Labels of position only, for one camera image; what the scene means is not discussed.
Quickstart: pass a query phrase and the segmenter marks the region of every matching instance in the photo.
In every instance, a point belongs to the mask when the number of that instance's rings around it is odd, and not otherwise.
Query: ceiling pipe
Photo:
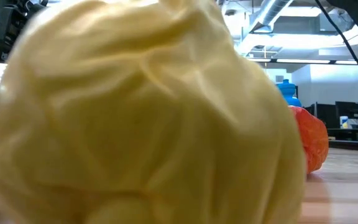
[[[253,23],[248,28],[249,32],[265,28],[265,32],[273,30],[274,22],[280,17],[280,12],[288,7],[293,0],[264,0],[260,10],[251,15]]]

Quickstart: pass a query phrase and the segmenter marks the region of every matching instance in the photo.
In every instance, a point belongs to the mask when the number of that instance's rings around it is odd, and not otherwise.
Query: wooden table
[[[330,149],[308,176],[301,224],[358,224],[358,151]],[[0,224],[12,224],[0,217]]]

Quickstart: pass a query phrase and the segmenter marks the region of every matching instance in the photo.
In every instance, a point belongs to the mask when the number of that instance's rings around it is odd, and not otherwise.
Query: blue bottle
[[[289,80],[284,80],[283,83],[277,84],[277,87],[278,89],[280,89],[288,105],[302,107],[301,101],[299,101],[298,98],[293,96],[295,94],[294,84],[290,83]]]

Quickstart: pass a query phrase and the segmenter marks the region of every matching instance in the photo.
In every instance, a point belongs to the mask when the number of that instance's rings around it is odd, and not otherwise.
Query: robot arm
[[[48,1],[0,0],[0,62],[7,59],[28,19],[46,7]]]

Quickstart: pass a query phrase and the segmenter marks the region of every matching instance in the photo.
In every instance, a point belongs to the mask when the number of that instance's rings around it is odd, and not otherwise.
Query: pale yellow cabbage
[[[213,0],[81,1],[24,32],[0,84],[17,224],[296,223],[291,111]]]

